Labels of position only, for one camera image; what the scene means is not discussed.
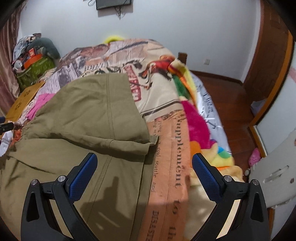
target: electrical outlet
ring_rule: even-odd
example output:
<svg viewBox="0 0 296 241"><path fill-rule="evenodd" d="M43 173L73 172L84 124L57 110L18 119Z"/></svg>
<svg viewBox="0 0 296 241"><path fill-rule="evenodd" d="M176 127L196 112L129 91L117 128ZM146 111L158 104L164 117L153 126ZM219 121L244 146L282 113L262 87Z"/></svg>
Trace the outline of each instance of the electrical outlet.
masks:
<svg viewBox="0 0 296 241"><path fill-rule="evenodd" d="M204 64L205 64L205 65L209 65L209 64L210 64L210 61L211 61L210 59L206 59L206 60L204 61Z"/></svg>

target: silver screw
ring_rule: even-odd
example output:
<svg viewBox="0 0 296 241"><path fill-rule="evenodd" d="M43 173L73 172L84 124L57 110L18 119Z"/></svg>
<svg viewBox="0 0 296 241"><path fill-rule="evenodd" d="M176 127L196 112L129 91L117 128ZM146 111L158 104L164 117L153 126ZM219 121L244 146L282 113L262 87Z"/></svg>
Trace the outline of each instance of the silver screw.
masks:
<svg viewBox="0 0 296 241"><path fill-rule="evenodd" d="M32 180L32 182L31 182L31 185L36 185L36 183L37 183L37 180L36 179L34 179L34 180Z"/></svg>
<svg viewBox="0 0 296 241"><path fill-rule="evenodd" d="M227 181L227 182L231 182L232 177L227 175L227 176L224 177L224 180Z"/></svg>
<svg viewBox="0 0 296 241"><path fill-rule="evenodd" d="M252 183L253 183L254 185L256 185L256 186L259 185L259 181L256 180L256 179L253 179Z"/></svg>
<svg viewBox="0 0 296 241"><path fill-rule="evenodd" d="M57 180L58 180L59 182L63 182L63 181L65 181L65 179L66 179L65 176L59 176L59 177L57 178Z"/></svg>

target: pink curtain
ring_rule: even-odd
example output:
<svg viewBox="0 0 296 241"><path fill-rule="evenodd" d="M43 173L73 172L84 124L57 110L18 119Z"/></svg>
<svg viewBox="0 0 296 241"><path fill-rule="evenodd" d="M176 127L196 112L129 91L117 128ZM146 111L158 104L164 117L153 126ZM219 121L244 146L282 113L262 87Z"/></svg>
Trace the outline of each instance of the pink curtain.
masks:
<svg viewBox="0 0 296 241"><path fill-rule="evenodd" d="M0 109L6 114L20 93L19 85L12 71L13 49L17 42L20 13L19 6L0 31Z"/></svg>

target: orange object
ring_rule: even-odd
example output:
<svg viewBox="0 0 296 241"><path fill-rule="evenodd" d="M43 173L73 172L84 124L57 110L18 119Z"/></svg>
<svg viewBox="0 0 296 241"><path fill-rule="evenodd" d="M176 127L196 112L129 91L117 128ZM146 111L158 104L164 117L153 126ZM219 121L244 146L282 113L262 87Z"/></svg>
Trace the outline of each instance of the orange object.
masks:
<svg viewBox="0 0 296 241"><path fill-rule="evenodd" d="M37 54L35 56L33 56L32 58L29 58L25 63L24 63L24 67L25 69L29 68L33 63L37 62L39 59L42 58L42 54Z"/></svg>
<svg viewBox="0 0 296 241"><path fill-rule="evenodd" d="M29 50L29 55L30 55L30 58L34 57L36 54L35 54L35 49L32 48Z"/></svg>

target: blue textured pad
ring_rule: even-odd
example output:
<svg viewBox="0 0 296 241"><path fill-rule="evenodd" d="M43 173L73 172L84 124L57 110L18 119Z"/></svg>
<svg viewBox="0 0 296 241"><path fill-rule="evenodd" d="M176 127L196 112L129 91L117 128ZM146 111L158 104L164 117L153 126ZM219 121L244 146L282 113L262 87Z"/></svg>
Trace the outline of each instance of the blue textured pad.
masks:
<svg viewBox="0 0 296 241"><path fill-rule="evenodd" d="M209 199L214 202L219 202L222 199L219 184L197 154L192 158L192 167Z"/></svg>
<svg viewBox="0 0 296 241"><path fill-rule="evenodd" d="M98 158L95 154L92 154L70 185L69 200L71 202L80 200L97 166Z"/></svg>

